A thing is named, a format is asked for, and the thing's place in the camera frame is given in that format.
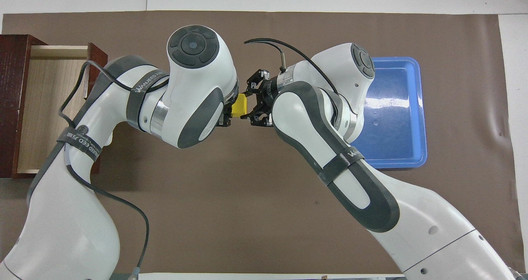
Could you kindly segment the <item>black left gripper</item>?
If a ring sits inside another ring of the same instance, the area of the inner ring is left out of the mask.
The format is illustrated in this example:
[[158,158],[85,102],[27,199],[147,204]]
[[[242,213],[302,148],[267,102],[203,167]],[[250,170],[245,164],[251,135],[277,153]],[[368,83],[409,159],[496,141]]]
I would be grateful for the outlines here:
[[[223,106],[221,116],[217,122],[218,127],[228,127],[231,125],[232,105],[233,103],[227,103]],[[252,126],[265,127],[265,118],[264,120],[260,119],[260,116],[265,114],[264,109],[264,105],[257,105],[250,113],[240,116],[240,118],[242,120],[250,120]]]

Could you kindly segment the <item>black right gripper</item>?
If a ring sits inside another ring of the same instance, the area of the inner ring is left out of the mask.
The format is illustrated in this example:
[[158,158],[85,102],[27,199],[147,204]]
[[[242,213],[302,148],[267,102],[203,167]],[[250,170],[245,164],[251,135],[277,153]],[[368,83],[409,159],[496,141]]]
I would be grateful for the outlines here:
[[277,76],[269,77],[269,71],[259,70],[257,79],[248,79],[247,88],[244,92],[246,97],[256,95],[257,105],[255,107],[255,126],[272,127],[271,110],[273,102],[278,96]]

